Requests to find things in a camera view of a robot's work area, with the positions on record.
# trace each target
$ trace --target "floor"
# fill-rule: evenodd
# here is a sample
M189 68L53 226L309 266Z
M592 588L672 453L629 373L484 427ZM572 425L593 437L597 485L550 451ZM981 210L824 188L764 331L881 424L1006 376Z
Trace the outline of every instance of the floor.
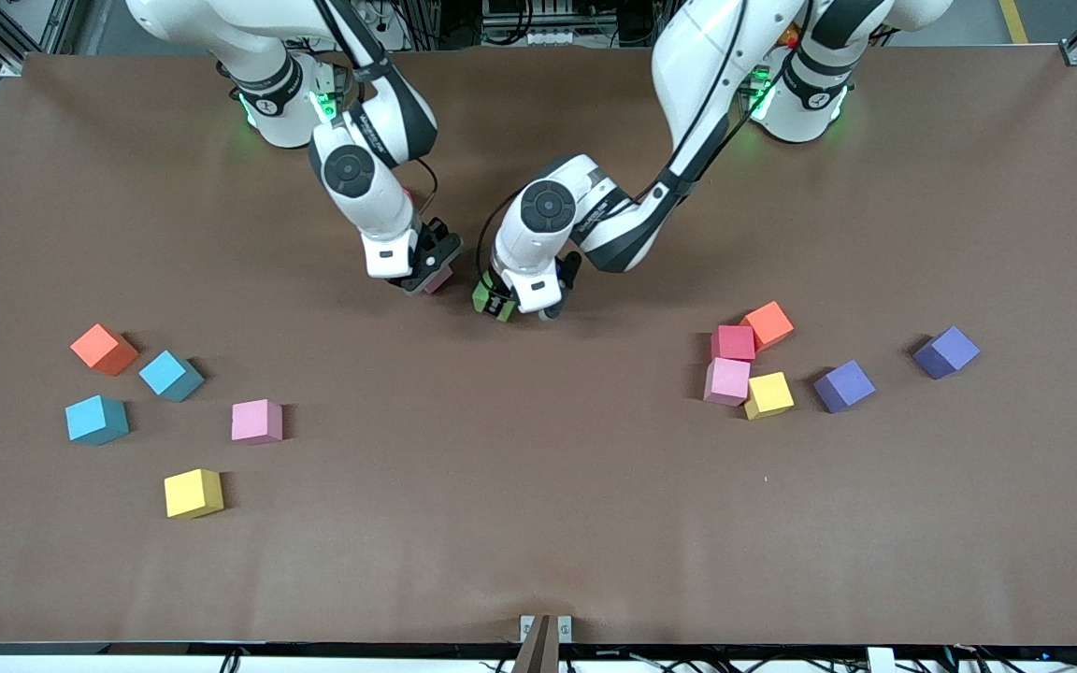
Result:
M9 10L39 30L38 17L46 16L54 0L17 0ZM952 8L935 25L915 33L894 36L893 46L969 46L1012 42L1002 4L1015 5L1022 18L1022 31L1030 42L1057 42L1077 27L1077 3L1048 0L953 0ZM95 0L85 26L79 32L82 54L151 55L198 54L194 47L177 46L153 38L132 20L120 0Z

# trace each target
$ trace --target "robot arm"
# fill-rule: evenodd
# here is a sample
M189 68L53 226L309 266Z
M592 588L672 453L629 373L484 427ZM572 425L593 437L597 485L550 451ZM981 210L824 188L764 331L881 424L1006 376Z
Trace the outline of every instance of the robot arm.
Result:
M252 124L279 148L310 145L311 166L360 230L368 276L420 293L462 249L437 221L422 225L393 168L435 144L435 114L394 67L350 0L127 0L150 33L205 47L240 90ZM310 83L318 64L283 39L332 39L376 96L328 121Z
M805 0L691 0L655 43L651 71L671 130L672 154L641 200L579 156L557 162L523 187L492 247L498 290L522 312L561 300L555 255L571 237L595 267L641 263L729 131L733 95Z
M506 210L492 247L487 282L522 312L561 309L556 261L568 238L604 272L634 268L672 210L690 195L729 137L727 112L741 82L760 62L774 86L753 120L781 140L820 137L839 114L847 81L884 18L915 30L941 16L950 0L690 0L655 43L655 90L671 130L670 160L637 197L581 156L557 160L527 184ZM797 50L774 43L803 10Z

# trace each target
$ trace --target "foam cube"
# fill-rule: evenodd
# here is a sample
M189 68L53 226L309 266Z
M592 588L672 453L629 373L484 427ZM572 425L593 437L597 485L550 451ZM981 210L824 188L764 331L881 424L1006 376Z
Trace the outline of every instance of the foam cube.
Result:
M102 395L65 407L65 425L69 430L69 440L89 447L114 443L131 432L124 403Z
M239 402L230 405L230 440L256 444L280 443L283 438L281 405L271 401Z
M218 472L193 469L166 478L168 519L197 519L223 508L223 482Z
M445 266L443 268L443 271L438 272L431 282L428 282L426 286L422 288L423 293L426 294L437 293L437 291L439 291L439 286L443 286L444 282L448 281L448 279L451 278L452 276L454 276L454 272L451 271L451 267Z
M709 374L705 375L705 402L739 406L747 398L749 379L751 363L714 357L709 363Z
M934 379L943 379L967 366L978 354L979 346L957 327L950 327L922 346L913 359Z
M764 350L767 346L782 341L788 336L792 330L792 322L779 308L779 302L767 304L766 307L747 312L747 318L742 319L740 324L755 331L755 349Z
M722 324L710 339L713 359L752 362L755 359L755 331L746 324Z
M858 363L854 361L822 376L812 387L816 388L817 395L825 403L825 408L829 409L829 413L847 410L855 402L862 401L863 397L876 391L871 379L867 378L863 367L859 367Z
M140 357L140 353L115 332L106 325L95 324L82 334L69 349L86 363L89 369L102 371L107 376L118 376L128 365Z
M202 376L183 357L166 351L140 370L140 378L164 399L184 401L202 383Z
M751 397L743 406L747 410L747 418L751 421L785 412L792 408L792 405L796 404L792 399L792 391L787 389L787 379L783 377L783 371L755 376L749 385L751 387Z

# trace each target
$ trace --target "cable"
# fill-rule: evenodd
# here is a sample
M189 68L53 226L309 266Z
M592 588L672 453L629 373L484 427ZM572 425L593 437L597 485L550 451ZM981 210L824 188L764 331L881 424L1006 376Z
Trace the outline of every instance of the cable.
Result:
M401 22L402 30L409 33L409 38L414 40L415 51L430 52L431 51L430 41L428 39L422 39L422 37L419 36L418 29L416 29L415 27L415 22L411 22L409 17L406 17L406 14L403 14L401 12L401 6L397 5L396 1L392 1L390 4L393 5L393 12L397 14L397 20ZM422 34L426 36L426 38L430 38L430 33L426 33L426 31L422 31Z
M431 183L433 184L433 186L431 187L431 195L426 197L426 201L423 201L421 208L418 209L418 214L422 214L426 212L428 208L430 208L431 201L435 199L435 195L439 193L439 176L435 174L435 169L432 169L429 163L423 162L422 157L416 158L415 162L418 162L419 165L421 165L422 167L424 167L424 169L426 169L426 172L431 173Z
M380 2L380 5L381 5L381 8L384 8L384 3L386 3L386 0L378 0L378 1ZM376 14L376 16L378 16L378 17L381 17L381 18L389 18L389 12L386 12L386 13L381 14L380 12L377 12L376 10L374 10L374 9L372 8L372 3L373 3L373 0L368 0L368 1L367 1L367 3L364 3L364 6L365 6L365 8L367 8L367 9L368 9L368 11L369 11L369 12L372 12L373 14ZM391 4L391 5L392 5L392 6L393 6L393 8L395 9L395 10L397 9L397 5L396 5L396 4L393 4L393 3L390 3L390 4Z
M223 657L223 665L219 665L219 673L236 673L239 670L239 657L248 655L244 648L234 648Z
M867 38L867 42L871 43L871 46L886 46L892 41L892 36L898 32L900 32L898 27L880 25L880 27L871 31L871 34Z
M509 201L512 201L515 196L520 195L523 188L526 188L526 184L522 184L521 187L517 187L516 191L514 191L513 195L506 196L504 201L498 204L496 208L492 209L491 213L488 213L488 219L486 219L485 221L485 226L479 227L479 236L476 237L476 256L473 260L476 265L476 282L479 285L484 285L485 290L488 290L489 294L494 295L494 297L501 299L502 302L513 302L514 297L512 297L512 295L498 293L496 290L492 289L492 286L488 285L487 282L485 282L485 272L482 271L481 266L479 265L479 255L481 255L481 251L484 251L485 249L485 234L488 232L488 225L492 224L492 219L496 216L496 213L500 213L501 209L504 209L505 206L508 205Z
M992 657L992 659L995 659L996 661L999 661L1001 663L1003 663L1005 665L1005 668L1008 669L1008 670L1011 670L1012 673L1025 673L1024 670L1021 670L1020 665L1017 665L1017 664L1012 663L1012 661L1004 659L1004 657L993 656L992 653L988 648L984 648L983 646L980 646L980 647L978 647L978 649L980 651L982 651L983 655L990 656L990 657Z
M520 39L526 38L526 34L530 31L530 26L533 24L535 18L535 5L534 0L521 1L524 1L526 4L518 9L518 25L514 28L514 34L505 39L485 38L485 42L496 44L496 46L509 46L509 44L516 43L520 41ZM522 20L526 22L526 26L522 26Z

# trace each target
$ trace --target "black cable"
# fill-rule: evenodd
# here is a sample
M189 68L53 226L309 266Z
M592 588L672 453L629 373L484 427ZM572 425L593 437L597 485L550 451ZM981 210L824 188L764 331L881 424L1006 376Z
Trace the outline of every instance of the black cable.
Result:
M219 665L219 673L236 673L239 670L239 657L248 655L244 648L234 648L223 657L223 665Z
M431 173L431 183L432 183L431 193L430 195L426 196L426 201L424 201L424 204L420 206L420 208L418 209L418 214L422 214L426 212L428 208L430 208L431 201L435 199L435 195L439 193L439 176L435 174L435 169L432 169L429 163L423 162L422 157L416 158L415 162L418 162L420 166L426 169L426 172Z
M492 289L490 284L485 282L485 272L479 265L479 255L481 255L481 251L485 249L485 234L488 232L488 225L492 224L492 219L496 216L496 213L500 213L501 209L504 209L515 196L520 195L523 188L526 188L526 184L522 184L521 187L517 187L513 195L506 196L504 201L501 201L501 204L496 205L495 209L492 209L492 213L488 214L488 219L485 221L485 226L479 227L479 236L476 237L476 256L473 260L476 265L476 282L479 285L484 285L485 290L488 290L489 294L494 295L494 297L501 299L502 302L513 302L514 297L512 297L512 295L498 293L496 290Z
M496 44L496 46L509 46L509 44L516 43L520 41L520 39L526 38L527 32L530 31L530 26L534 23L535 6L534 0L521 0L521 2L523 4L518 8L518 25L514 28L514 34L501 40L485 38L485 42Z
M676 661L675 663L672 663L670 665L670 668L674 669L676 665L687 665L688 669L693 669L694 673L704 673L704 671L701 670L699 668L699 665L697 665L696 663L694 663L693 661L689 661L687 659L683 659L683 660Z
M405 29L406 32L409 33L409 38L414 40L415 51L430 52L431 51L430 33L426 33L426 31L423 30L422 33L419 34L418 27L415 26L414 19L407 17L406 14L402 13L402 9L401 5L397 4L397 0L389 0L389 4L392 5L393 13L397 14L397 18L401 18L401 25L403 29Z

